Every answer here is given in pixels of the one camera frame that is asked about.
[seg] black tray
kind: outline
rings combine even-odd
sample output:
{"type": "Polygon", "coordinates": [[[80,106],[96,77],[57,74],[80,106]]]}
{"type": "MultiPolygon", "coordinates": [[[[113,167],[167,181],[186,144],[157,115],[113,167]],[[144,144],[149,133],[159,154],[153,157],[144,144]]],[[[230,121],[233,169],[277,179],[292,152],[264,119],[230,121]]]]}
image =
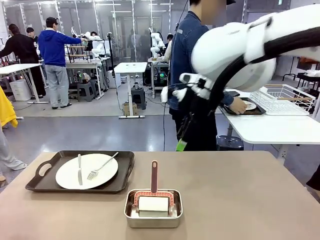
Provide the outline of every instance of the black tray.
{"type": "Polygon", "coordinates": [[[65,189],[56,182],[56,173],[58,169],[67,161],[78,157],[78,154],[106,154],[113,156],[116,151],[60,151],[53,156],[49,161],[41,163],[35,171],[35,176],[25,186],[26,189],[34,192],[47,193],[98,193],[98,194],[117,194],[125,189],[128,178],[134,167],[135,154],[131,151],[119,151],[115,157],[118,162],[118,171],[106,183],[91,189],[65,189]],[[44,176],[39,174],[40,169],[50,164],[44,176]]]}
{"type": "Polygon", "coordinates": [[[236,114],[234,111],[232,111],[229,107],[227,107],[226,105],[223,105],[224,110],[230,114],[230,115],[262,115],[266,113],[266,110],[264,110],[260,105],[258,105],[257,103],[255,103],[254,101],[252,101],[250,98],[248,97],[240,97],[242,100],[247,101],[247,102],[251,102],[254,103],[256,105],[256,108],[253,110],[247,110],[242,114],[236,114]]]}

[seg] denim jacket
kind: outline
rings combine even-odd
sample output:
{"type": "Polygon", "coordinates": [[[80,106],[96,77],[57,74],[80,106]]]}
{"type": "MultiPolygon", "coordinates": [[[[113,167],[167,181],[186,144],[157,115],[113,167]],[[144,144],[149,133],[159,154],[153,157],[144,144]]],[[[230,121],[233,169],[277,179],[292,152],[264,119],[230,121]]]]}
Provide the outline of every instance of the denim jacket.
{"type": "MultiPolygon", "coordinates": [[[[183,73],[196,73],[191,65],[191,53],[198,39],[207,31],[209,31],[208,27],[202,25],[198,16],[192,11],[189,11],[181,21],[172,40],[171,85],[180,83],[179,77],[183,73]]],[[[224,93],[222,103],[229,106],[233,101],[234,98],[232,96],[224,93]]],[[[169,105],[171,109],[179,110],[176,97],[173,96],[169,99],[169,105]]]]}

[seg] fork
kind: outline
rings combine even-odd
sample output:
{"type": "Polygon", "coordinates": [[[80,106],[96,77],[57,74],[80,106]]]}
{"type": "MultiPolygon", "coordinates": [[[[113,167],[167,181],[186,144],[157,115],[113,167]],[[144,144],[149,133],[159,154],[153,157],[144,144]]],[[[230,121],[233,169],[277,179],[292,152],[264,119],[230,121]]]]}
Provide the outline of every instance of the fork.
{"type": "Polygon", "coordinates": [[[108,159],[108,161],[106,161],[99,169],[96,169],[96,170],[92,170],[87,179],[88,180],[92,180],[93,178],[95,178],[96,176],[98,176],[98,173],[99,173],[99,170],[102,169],[107,163],[109,163],[112,159],[114,159],[115,156],[118,155],[118,151],[115,153],[115,155],[113,155],[112,157],[110,157],[110,159],[108,159]]]}

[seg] cardboard box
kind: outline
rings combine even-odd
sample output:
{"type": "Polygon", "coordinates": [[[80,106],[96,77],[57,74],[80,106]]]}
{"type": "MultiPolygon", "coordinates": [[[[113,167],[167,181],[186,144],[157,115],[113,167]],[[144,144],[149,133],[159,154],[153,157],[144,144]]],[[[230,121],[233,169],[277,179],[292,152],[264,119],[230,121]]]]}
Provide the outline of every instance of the cardboard box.
{"type": "MultiPolygon", "coordinates": [[[[129,103],[126,102],[124,104],[122,104],[122,109],[123,109],[123,115],[124,116],[130,116],[130,109],[129,109],[129,103]]],[[[134,102],[132,103],[132,109],[133,109],[133,115],[134,116],[138,116],[138,107],[137,104],[135,104],[134,102]]]]}

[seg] white plate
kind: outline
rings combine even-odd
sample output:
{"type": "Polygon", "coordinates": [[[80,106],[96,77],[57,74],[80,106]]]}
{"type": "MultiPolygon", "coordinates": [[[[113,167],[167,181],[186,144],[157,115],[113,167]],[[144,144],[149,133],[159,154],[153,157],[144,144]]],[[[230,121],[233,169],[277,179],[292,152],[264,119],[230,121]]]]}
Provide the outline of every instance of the white plate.
{"type": "Polygon", "coordinates": [[[112,159],[92,180],[87,177],[92,170],[99,169],[112,156],[105,154],[87,154],[81,156],[82,185],[78,181],[78,157],[67,161],[56,172],[56,182],[65,189],[92,189],[109,181],[118,171],[118,162],[112,159]]]}
{"type": "Polygon", "coordinates": [[[246,111],[257,108],[257,105],[255,105],[253,102],[250,102],[250,101],[243,101],[243,102],[246,104],[246,109],[245,109],[246,111]]]}

